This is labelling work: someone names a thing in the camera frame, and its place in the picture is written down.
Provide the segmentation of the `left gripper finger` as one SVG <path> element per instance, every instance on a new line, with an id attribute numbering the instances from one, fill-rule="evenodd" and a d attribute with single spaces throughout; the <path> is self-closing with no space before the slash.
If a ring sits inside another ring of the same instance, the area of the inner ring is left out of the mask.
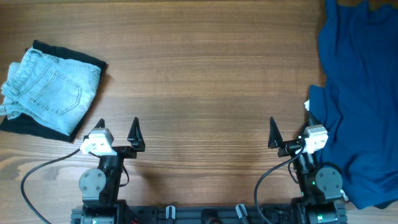
<path id="1" fill-rule="evenodd" d="M 131 147 L 137 152 L 144 152 L 146 149 L 146 144 L 139 125 L 139 119 L 137 117 L 134 118 L 131 124 L 127 141 L 131 143 Z"/>
<path id="2" fill-rule="evenodd" d="M 95 127 L 93 128 L 93 130 L 94 130 L 94 129 L 98 129 L 98 128 L 104 128 L 104 127 L 105 127 L 105 121 L 104 121 L 103 118 L 101 118 L 101 119 L 97 122 L 97 124 L 95 125 Z M 88 138 L 89 138 L 88 135 L 89 135 L 89 134 L 84 135 L 83 139 L 88 139 Z"/>

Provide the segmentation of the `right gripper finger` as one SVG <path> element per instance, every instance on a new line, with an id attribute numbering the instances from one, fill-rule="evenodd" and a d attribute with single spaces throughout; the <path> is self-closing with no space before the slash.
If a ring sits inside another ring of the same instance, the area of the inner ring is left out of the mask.
<path id="1" fill-rule="evenodd" d="M 277 127 L 275 119 L 271 116 L 268 148 L 274 149 L 281 147 L 282 143 L 283 143 L 282 135 Z"/>
<path id="2" fill-rule="evenodd" d="M 308 121 L 307 121 L 308 126 L 315 126 L 321 124 L 321 122 L 319 122 L 319 120 L 317 120 L 316 117 L 310 111 L 307 111 L 307 116 L 308 116 Z"/>

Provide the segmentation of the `blue t-shirt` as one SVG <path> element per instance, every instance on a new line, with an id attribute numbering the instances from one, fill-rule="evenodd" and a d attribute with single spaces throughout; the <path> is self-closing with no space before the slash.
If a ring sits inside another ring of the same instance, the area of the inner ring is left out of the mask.
<path id="1" fill-rule="evenodd" d="M 318 160 L 343 172 L 359 209 L 397 200 L 397 9 L 325 3 L 318 36 L 326 83 L 309 91 L 310 112 L 328 130 Z"/>

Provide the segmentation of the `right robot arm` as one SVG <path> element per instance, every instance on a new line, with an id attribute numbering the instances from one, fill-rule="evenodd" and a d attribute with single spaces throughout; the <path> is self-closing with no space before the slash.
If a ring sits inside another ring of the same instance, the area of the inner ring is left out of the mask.
<path id="1" fill-rule="evenodd" d="M 289 156 L 301 197 L 293 198 L 289 207 L 273 215 L 280 223 L 344 224 L 348 222 L 342 199 L 343 174 L 334 165 L 321 165 L 315 153 L 323 149 L 328 131 L 308 113 L 307 126 L 296 139 L 285 141 L 274 118 L 270 118 L 269 148 L 277 148 L 278 156 Z"/>

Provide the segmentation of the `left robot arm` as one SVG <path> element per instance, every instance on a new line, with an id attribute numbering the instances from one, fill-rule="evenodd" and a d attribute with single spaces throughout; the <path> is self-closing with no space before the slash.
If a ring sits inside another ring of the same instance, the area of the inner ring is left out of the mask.
<path id="1" fill-rule="evenodd" d="M 98 166 L 85 171 L 79 179 L 83 206 L 73 211 L 71 222 L 75 224 L 117 224 L 137 223 L 134 212 L 125 200 L 118 199 L 122 173 L 126 171 L 125 159 L 135 159 L 137 153 L 144 152 L 146 145 L 139 126 L 134 118 L 127 141 L 128 146 L 113 146 L 111 131 L 105 127 L 103 119 L 86 135 L 80 146 L 83 154 L 99 158 Z"/>

